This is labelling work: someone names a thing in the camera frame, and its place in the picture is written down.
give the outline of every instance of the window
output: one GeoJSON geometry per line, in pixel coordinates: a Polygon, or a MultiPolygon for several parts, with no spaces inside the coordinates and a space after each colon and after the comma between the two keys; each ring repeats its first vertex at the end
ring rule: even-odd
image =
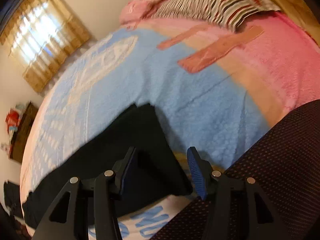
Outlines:
{"type": "Polygon", "coordinates": [[[90,38],[62,0],[24,0],[0,40],[24,79],[41,92],[65,59],[90,38]]]}

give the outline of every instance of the black fabric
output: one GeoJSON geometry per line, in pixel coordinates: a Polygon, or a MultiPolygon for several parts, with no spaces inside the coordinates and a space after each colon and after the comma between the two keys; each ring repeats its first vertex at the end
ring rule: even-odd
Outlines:
{"type": "MultiPolygon", "coordinates": [[[[36,228],[45,211],[65,183],[74,176],[81,179],[97,177],[112,169],[117,160],[124,158],[129,147],[143,150],[140,160],[153,174],[165,183],[152,187],[140,184],[139,192],[130,192],[123,201],[116,202],[117,216],[145,207],[166,195],[187,195],[191,183],[170,150],[155,109],[150,104],[137,108],[132,105],[113,121],[102,133],[78,149],[59,168],[48,174],[34,192],[30,192],[22,205],[27,225],[36,228]]],[[[92,207],[89,206],[89,224],[93,224],[92,207]]]]}
{"type": "Polygon", "coordinates": [[[23,219],[21,202],[20,202],[20,187],[10,181],[3,184],[4,204],[10,208],[10,214],[23,219]]]}
{"type": "Polygon", "coordinates": [[[14,222],[0,204],[0,239],[21,240],[16,233],[14,222]]]}
{"type": "MultiPolygon", "coordinates": [[[[255,178],[294,240],[320,239],[319,113],[320,100],[294,109],[225,171],[255,178]]],[[[201,240],[209,203],[194,200],[151,240],[201,240]]],[[[229,240],[240,239],[238,204],[231,197],[229,240]]]]}

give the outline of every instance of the wooden cabinet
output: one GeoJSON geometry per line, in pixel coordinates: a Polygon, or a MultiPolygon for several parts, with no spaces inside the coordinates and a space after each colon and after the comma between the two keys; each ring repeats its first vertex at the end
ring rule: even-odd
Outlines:
{"type": "Polygon", "coordinates": [[[18,126],[18,131],[13,135],[11,141],[12,150],[9,154],[9,159],[22,163],[24,148],[26,147],[27,139],[37,112],[38,108],[32,103],[29,103],[18,126]]]}

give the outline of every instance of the pink pillow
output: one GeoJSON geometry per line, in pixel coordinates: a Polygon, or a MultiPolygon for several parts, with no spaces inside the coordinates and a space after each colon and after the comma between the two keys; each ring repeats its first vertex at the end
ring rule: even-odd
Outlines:
{"type": "Polygon", "coordinates": [[[133,0],[126,5],[120,14],[121,24],[140,21],[151,17],[165,0],[133,0]]]}

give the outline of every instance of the black mesh fabric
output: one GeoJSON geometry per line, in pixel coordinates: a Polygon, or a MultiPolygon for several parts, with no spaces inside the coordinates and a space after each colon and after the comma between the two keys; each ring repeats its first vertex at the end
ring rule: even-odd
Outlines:
{"type": "MultiPolygon", "coordinates": [[[[320,100],[291,111],[225,174],[235,179],[255,178],[278,210],[291,238],[303,239],[320,215],[320,100]]],[[[200,240],[208,204],[196,199],[152,240],[200,240]]],[[[232,200],[232,240],[237,238],[236,205],[232,200]]]]}

